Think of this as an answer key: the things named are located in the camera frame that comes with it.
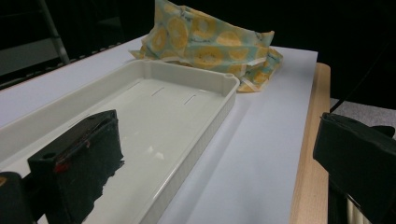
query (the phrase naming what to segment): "gray floor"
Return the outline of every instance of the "gray floor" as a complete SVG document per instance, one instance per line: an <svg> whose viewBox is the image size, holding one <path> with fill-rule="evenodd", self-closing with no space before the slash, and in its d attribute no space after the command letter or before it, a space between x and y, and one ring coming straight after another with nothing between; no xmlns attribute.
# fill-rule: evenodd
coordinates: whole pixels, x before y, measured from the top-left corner
<svg viewBox="0 0 396 224"><path fill-rule="evenodd" d="M338 100L332 98L330 102L331 106L333 106ZM333 113L355 119L367 126L388 125L396 128L396 110L343 102Z"/></svg>

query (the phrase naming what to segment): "lemon print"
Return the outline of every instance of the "lemon print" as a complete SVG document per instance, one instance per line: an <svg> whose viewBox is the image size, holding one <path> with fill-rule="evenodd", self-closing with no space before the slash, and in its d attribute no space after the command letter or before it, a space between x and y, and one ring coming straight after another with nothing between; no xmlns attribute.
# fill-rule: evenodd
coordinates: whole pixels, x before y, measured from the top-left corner
<svg viewBox="0 0 396 224"><path fill-rule="evenodd" d="M178 8L175 6L175 5L173 5L173 4L171 4L171 3L167 3L167 4L165 4L164 6L163 6L163 9L165 10L165 12L167 12L167 13L175 13L175 12L178 12Z"/></svg>
<svg viewBox="0 0 396 224"><path fill-rule="evenodd" d="M238 88L239 92L254 92L253 89L251 89L251 87L249 87L247 84L242 84L241 86L239 86Z"/></svg>
<svg viewBox="0 0 396 224"><path fill-rule="evenodd" d="M242 64L231 64L230 67L228 68L228 73L234 74L236 77L241 77L244 74L242 74L243 70L246 68Z"/></svg>
<svg viewBox="0 0 396 224"><path fill-rule="evenodd" d="M221 64L223 55L217 47L207 46L194 52L194 61L203 68L212 68Z"/></svg>
<svg viewBox="0 0 396 224"><path fill-rule="evenodd" d="M270 75L269 75L269 74L264 73L264 72L262 72L262 71L258 71L258 72L256 73L256 75L254 76L253 80L254 80L255 83L262 84L262 83L264 83L265 81L267 81L269 78L270 78Z"/></svg>
<svg viewBox="0 0 396 224"><path fill-rule="evenodd" d="M154 20L155 22L159 22L163 20L163 13L161 12L160 7L158 6L155 6Z"/></svg>
<svg viewBox="0 0 396 224"><path fill-rule="evenodd" d="M160 27L151 39L151 49L153 51L159 51L163 49L166 43L166 30Z"/></svg>
<svg viewBox="0 0 396 224"><path fill-rule="evenodd" d="M265 58L268 54L268 48L257 47L256 59Z"/></svg>
<svg viewBox="0 0 396 224"><path fill-rule="evenodd" d="M187 27L183 20L173 17L168 22L168 31L170 34L171 44L175 49L182 49L187 46Z"/></svg>
<svg viewBox="0 0 396 224"><path fill-rule="evenodd" d="M248 48L230 49L230 51L228 51L228 54L233 60L242 61L245 60L248 56Z"/></svg>
<svg viewBox="0 0 396 224"><path fill-rule="evenodd" d="M219 34L218 38L216 39L218 44L224 46L240 46L241 40L239 39L238 35L232 31L225 31Z"/></svg>
<svg viewBox="0 0 396 224"><path fill-rule="evenodd" d="M192 18L191 32L201 38L209 38L216 31L216 21L207 16L195 15Z"/></svg>
<svg viewBox="0 0 396 224"><path fill-rule="evenodd" d="M177 54L169 49L164 50L163 53L161 54L161 58L169 58L169 57L177 57Z"/></svg>

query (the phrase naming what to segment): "lemon pattern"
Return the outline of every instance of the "lemon pattern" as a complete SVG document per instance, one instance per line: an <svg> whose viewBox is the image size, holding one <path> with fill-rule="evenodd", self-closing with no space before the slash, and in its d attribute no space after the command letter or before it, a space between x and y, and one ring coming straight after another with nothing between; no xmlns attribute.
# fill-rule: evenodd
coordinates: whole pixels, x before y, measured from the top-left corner
<svg viewBox="0 0 396 224"><path fill-rule="evenodd" d="M165 47L166 43L166 30L165 28L159 28L153 35L151 40L152 50L159 51Z"/></svg>
<svg viewBox="0 0 396 224"><path fill-rule="evenodd" d="M232 31L225 31L219 34L218 38L216 39L221 45L224 46L240 46L241 40L239 39L238 35Z"/></svg>
<svg viewBox="0 0 396 224"><path fill-rule="evenodd" d="M258 33L168 0L155 0L154 27L142 39L136 59L163 60L183 66L234 74L240 92L260 91L283 56L270 45L274 32Z"/></svg>
<svg viewBox="0 0 396 224"><path fill-rule="evenodd" d="M216 21L213 18L196 14L192 18L191 32L201 38L209 38L216 32Z"/></svg>
<svg viewBox="0 0 396 224"><path fill-rule="evenodd" d="M243 61L248 56L248 48L230 49L228 53L231 59L236 61Z"/></svg>
<svg viewBox="0 0 396 224"><path fill-rule="evenodd" d="M202 68L208 69L221 64L223 55L218 47L202 47L193 52L194 62Z"/></svg>

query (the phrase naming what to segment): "black object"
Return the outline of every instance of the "black object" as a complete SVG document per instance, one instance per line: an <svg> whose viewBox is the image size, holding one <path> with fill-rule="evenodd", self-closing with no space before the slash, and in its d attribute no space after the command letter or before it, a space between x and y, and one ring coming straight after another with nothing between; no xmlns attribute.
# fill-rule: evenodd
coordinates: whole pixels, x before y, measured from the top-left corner
<svg viewBox="0 0 396 224"><path fill-rule="evenodd" d="M396 220L396 141L354 119L324 113L314 159L372 222Z"/></svg>
<svg viewBox="0 0 396 224"><path fill-rule="evenodd" d="M50 224L81 223L122 157L116 111L85 118L30 157L24 179L0 173L0 223L33 223L44 213Z"/></svg>
<svg viewBox="0 0 396 224"><path fill-rule="evenodd" d="M33 221L21 176L0 173L0 223L32 224Z"/></svg>

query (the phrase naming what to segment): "wooden table edge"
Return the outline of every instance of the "wooden table edge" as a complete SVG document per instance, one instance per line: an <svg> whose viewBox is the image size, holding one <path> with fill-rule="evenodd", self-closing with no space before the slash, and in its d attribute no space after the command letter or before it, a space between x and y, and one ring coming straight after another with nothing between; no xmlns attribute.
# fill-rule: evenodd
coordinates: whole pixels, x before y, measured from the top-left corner
<svg viewBox="0 0 396 224"><path fill-rule="evenodd" d="M330 109L331 68L317 63L305 122L296 182L290 209L290 223L327 223L328 173L313 159L320 116Z"/></svg>

